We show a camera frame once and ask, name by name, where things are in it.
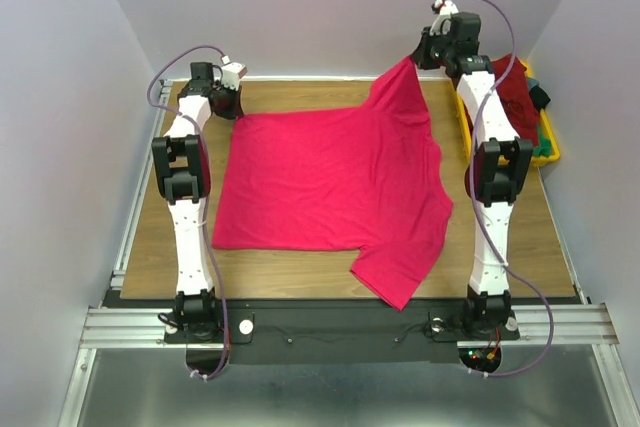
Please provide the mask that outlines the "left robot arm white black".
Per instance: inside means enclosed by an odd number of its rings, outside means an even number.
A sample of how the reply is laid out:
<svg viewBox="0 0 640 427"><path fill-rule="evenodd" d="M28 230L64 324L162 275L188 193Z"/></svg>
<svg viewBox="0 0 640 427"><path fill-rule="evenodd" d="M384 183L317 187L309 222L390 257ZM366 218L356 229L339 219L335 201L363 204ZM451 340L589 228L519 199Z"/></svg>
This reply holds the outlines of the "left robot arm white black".
<svg viewBox="0 0 640 427"><path fill-rule="evenodd" d="M211 191L208 151L202 134L211 116L243 116L241 79L246 66L224 55L221 65L190 64L191 78L178 95L168 130L152 140L151 153L160 196L175 235L178 278L167 330L211 341L223 331L223 314L208 266L210 242L204 234Z"/></svg>

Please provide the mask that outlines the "pink t shirt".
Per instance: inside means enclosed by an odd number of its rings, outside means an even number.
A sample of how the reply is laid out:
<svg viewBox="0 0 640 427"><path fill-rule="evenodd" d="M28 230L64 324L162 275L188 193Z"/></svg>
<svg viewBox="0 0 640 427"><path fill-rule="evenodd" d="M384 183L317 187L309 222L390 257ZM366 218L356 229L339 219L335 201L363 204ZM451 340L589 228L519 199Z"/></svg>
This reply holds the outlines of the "pink t shirt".
<svg viewBox="0 0 640 427"><path fill-rule="evenodd" d="M249 114L232 131L212 244L353 250L352 275L402 310L445 243L441 157L407 58L358 106Z"/></svg>

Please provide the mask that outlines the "black garment in bin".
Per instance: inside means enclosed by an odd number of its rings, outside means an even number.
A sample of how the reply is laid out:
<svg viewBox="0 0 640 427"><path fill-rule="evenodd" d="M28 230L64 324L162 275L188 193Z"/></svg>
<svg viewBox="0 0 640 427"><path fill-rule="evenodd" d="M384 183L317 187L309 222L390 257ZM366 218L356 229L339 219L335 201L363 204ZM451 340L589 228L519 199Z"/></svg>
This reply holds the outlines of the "black garment in bin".
<svg viewBox="0 0 640 427"><path fill-rule="evenodd" d="M527 77L527 87L529 91L529 97L533 106L538 112L544 110L550 103L551 99L547 92L540 86L540 82L533 78Z"/></svg>

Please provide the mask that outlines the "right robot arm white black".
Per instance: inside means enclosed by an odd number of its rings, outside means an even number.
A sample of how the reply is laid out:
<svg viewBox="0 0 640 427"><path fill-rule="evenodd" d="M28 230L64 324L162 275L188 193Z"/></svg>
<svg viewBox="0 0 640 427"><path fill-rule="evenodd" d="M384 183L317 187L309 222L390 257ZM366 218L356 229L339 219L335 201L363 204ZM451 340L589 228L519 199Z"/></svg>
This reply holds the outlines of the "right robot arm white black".
<svg viewBox="0 0 640 427"><path fill-rule="evenodd" d="M474 262L458 322L472 337L507 325L511 316L509 224L533 153L508 120L491 61L479 53L480 30L477 14L445 1L411 55L421 70L445 71L473 120L465 187L476 217Z"/></svg>

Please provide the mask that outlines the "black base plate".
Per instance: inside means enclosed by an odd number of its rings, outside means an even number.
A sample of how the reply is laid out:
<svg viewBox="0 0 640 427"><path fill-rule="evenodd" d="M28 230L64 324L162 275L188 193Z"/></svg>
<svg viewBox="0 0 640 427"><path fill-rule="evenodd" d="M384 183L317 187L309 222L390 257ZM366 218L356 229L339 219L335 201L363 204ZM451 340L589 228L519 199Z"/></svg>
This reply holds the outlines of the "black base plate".
<svg viewBox="0 0 640 427"><path fill-rule="evenodd" d="M506 327L466 330L460 299L414 299L396 311L375 299L232 299L236 365L457 363L463 343L516 340Z"/></svg>

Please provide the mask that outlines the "yellow plastic bin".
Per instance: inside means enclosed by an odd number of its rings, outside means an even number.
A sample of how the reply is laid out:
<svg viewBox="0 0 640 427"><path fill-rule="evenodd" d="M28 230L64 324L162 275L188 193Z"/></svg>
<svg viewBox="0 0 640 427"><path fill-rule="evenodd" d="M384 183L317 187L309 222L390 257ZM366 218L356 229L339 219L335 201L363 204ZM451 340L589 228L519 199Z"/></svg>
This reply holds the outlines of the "yellow plastic bin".
<svg viewBox="0 0 640 427"><path fill-rule="evenodd" d="M488 133L515 134L533 144L530 165L542 167L560 159L546 106L550 99L542 89L528 64L517 59L508 69L509 57L493 62L496 76L507 77L497 88L497 93L487 103L482 121ZM488 90L487 83L471 87L456 87L456 114L463 139L463 151L471 155L472 134L480 103Z"/></svg>

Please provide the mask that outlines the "aluminium frame rail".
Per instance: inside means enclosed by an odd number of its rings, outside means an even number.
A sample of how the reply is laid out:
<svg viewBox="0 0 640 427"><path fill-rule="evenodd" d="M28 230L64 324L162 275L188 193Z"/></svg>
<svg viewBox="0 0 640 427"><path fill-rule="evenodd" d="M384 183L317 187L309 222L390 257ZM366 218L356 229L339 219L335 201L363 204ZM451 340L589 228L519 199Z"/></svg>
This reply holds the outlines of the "aluminium frame rail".
<svg viewBox="0 0 640 427"><path fill-rule="evenodd" d="M554 321L554 346L617 345L619 338L609 311L599 305L553 305L550 310L536 305L515 307L518 337L500 336L502 346L543 346L549 339L549 320ZM213 342L198 343L172 338L154 309L98 308L88 311L80 346L88 349L180 348L219 349Z"/></svg>

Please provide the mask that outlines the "dark red t shirt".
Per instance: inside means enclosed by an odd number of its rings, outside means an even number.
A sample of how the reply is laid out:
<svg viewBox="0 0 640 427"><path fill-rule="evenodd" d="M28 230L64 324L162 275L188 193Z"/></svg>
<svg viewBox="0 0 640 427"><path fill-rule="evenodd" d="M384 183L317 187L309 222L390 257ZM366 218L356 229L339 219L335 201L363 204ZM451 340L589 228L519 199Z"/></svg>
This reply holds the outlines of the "dark red t shirt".
<svg viewBox="0 0 640 427"><path fill-rule="evenodd" d="M497 87L506 116L520 138L538 145L539 112L529 95L526 68L518 58L514 59L511 70Z"/></svg>

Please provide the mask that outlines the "green t shirt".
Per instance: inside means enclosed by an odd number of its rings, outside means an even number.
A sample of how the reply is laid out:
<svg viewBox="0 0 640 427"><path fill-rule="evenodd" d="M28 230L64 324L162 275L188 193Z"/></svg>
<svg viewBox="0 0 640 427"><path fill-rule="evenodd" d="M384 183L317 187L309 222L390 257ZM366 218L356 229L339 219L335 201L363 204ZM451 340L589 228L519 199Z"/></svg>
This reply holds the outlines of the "green t shirt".
<svg viewBox="0 0 640 427"><path fill-rule="evenodd" d="M538 144L533 149L533 159L540 159L543 162L557 160L559 150L553 131L546 124L540 122L536 127L536 132Z"/></svg>

